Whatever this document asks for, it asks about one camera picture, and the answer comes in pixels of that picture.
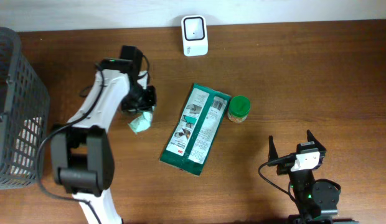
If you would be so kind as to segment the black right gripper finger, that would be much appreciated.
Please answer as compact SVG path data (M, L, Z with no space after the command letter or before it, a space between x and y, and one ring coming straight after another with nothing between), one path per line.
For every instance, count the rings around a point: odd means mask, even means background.
M278 159L278 153L274 144L273 136L268 137L269 150L268 150L268 162Z
M306 131L306 134L307 134L308 142L313 141L316 147L319 149L319 151L324 151L324 146L314 137L314 135L309 129Z

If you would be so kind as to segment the green lid jar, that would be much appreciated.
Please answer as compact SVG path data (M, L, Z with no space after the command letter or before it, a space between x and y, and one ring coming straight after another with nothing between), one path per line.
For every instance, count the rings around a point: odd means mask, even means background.
M243 96L238 95L230 100L227 116L228 119L234 123L241 123L246 120L251 109L250 100Z

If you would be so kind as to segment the green wipes pack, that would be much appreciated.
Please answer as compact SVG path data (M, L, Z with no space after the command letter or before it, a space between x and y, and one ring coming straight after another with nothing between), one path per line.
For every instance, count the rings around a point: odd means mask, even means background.
M159 160L201 175L230 100L230 95L195 83Z

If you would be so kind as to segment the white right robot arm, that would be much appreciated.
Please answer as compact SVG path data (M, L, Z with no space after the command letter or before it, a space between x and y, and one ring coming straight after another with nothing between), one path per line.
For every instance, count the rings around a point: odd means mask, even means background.
M273 136L268 138L268 160L262 164L260 177L274 188L285 193L298 209L297 215L290 215L288 223L357 223L352 219L335 219L338 214L337 204L341 186L328 179L316 180L313 171L321 167L327 149L306 131L307 141L296 146L296 151L280 157L277 153ZM276 167L277 175L289 177L288 189L284 190L267 179L261 169L265 166Z

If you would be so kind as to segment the mint green tissue pack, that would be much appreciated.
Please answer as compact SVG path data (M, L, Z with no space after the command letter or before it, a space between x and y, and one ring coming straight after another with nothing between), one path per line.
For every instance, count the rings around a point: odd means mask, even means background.
M135 133L138 134L151 127L153 121L153 112L155 107L153 106L149 111L143 111L137 118L132 120L128 126Z

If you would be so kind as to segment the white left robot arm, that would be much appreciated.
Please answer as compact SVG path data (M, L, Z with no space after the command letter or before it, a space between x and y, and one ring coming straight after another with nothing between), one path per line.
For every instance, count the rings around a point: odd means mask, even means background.
M80 109L50 139L54 181L80 204L88 223L122 223L110 185L115 162L108 131L117 110L126 114L152 112L156 90L146 56L124 45L118 58L104 58Z

